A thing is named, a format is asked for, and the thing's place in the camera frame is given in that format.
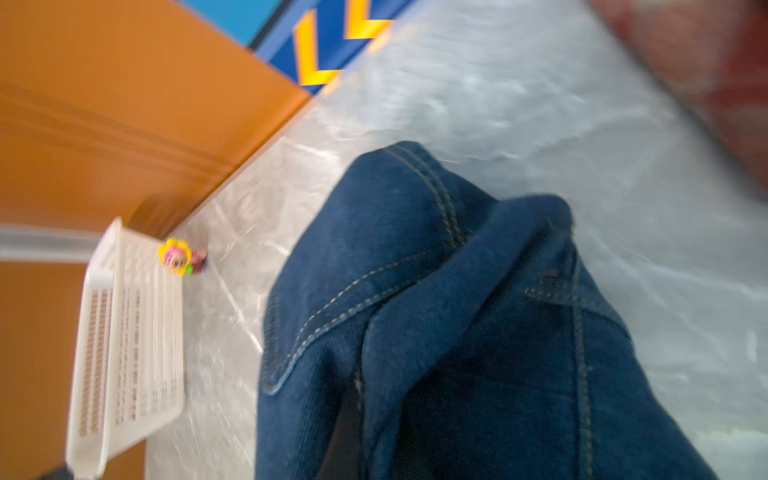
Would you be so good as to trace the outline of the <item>white plastic laundry basket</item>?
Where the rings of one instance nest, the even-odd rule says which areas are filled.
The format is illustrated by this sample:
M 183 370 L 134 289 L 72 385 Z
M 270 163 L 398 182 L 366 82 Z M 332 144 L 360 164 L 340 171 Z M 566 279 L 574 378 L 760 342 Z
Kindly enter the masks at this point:
M 66 442 L 76 479 L 102 478 L 185 407 L 182 279 L 161 245 L 115 219 L 88 263 Z

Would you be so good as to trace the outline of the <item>red plaid skirt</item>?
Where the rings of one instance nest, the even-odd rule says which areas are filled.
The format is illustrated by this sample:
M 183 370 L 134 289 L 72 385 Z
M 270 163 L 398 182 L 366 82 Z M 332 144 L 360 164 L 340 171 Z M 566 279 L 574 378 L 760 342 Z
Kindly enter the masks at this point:
M 761 186 L 767 184 L 767 4 L 593 1 L 612 33 Z

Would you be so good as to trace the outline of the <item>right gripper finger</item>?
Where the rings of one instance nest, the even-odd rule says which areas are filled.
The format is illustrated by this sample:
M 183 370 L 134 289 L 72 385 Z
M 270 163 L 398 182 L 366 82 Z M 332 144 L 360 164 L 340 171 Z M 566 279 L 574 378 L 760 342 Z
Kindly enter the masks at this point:
M 362 453 L 364 387 L 351 383 L 345 390 L 333 433 L 317 480 L 361 480 L 366 478 Z

